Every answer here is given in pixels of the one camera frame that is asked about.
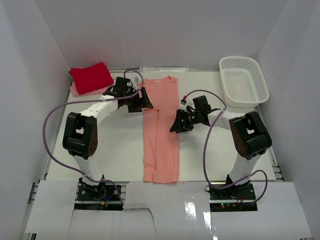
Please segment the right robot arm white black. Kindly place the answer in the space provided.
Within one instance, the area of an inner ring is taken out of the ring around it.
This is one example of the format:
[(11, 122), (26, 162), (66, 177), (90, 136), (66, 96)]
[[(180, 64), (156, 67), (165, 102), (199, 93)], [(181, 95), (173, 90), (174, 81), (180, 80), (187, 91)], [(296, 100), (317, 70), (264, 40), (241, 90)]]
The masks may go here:
[[(205, 179), (211, 188), (226, 189), (226, 195), (236, 200), (243, 195), (243, 186), (247, 185), (250, 182), (250, 177), (255, 174), (253, 169), (258, 159), (272, 146), (270, 134), (256, 111), (240, 114), (229, 112), (225, 108), (211, 108), (204, 95), (196, 97), (192, 101), (193, 104), (190, 105), (186, 97), (181, 100), (184, 108), (176, 111), (170, 132), (190, 132), (196, 124), (209, 127), (202, 156)], [(206, 151), (213, 127), (230, 131), (237, 151), (235, 163), (226, 177), (224, 186), (212, 185), (206, 172)]]

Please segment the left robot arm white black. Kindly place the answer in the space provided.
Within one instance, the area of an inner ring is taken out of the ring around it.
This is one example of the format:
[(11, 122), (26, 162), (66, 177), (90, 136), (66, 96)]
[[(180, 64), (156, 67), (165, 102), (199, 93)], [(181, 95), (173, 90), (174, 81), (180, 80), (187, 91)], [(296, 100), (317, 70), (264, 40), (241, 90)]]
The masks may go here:
[(105, 196), (104, 179), (94, 154), (98, 148), (98, 125), (112, 112), (127, 106), (129, 113), (153, 109), (142, 82), (117, 77), (115, 85), (107, 88), (99, 101), (87, 109), (70, 112), (66, 118), (62, 146), (73, 156), (83, 174), (83, 182), (89, 184), (88, 193), (99, 200)]

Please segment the white perforated plastic basket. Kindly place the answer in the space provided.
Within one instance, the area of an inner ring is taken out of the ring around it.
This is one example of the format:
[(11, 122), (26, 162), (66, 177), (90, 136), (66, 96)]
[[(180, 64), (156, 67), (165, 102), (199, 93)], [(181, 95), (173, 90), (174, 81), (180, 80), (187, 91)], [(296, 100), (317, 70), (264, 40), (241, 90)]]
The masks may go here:
[(219, 61), (222, 91), (226, 103), (234, 108), (255, 108), (270, 93), (259, 63), (246, 56), (227, 56)]

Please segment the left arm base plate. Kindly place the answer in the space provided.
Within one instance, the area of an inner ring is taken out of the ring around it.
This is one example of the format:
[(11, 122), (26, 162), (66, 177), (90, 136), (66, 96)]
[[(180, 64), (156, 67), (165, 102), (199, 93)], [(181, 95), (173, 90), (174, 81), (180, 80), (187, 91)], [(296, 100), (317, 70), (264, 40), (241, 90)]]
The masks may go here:
[(75, 210), (93, 211), (122, 211), (121, 185), (112, 183), (88, 184), (81, 177), (78, 181), (78, 188), (75, 198)]

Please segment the salmon pink t shirt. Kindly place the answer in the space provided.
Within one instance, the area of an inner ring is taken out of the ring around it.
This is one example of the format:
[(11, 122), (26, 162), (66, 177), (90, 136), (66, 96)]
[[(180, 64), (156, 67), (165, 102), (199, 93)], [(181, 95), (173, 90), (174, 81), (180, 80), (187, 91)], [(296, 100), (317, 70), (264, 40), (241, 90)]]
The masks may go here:
[(145, 79), (143, 86), (153, 105), (143, 110), (143, 180), (176, 183), (180, 175), (180, 142), (178, 134), (170, 129), (179, 108), (178, 79)]

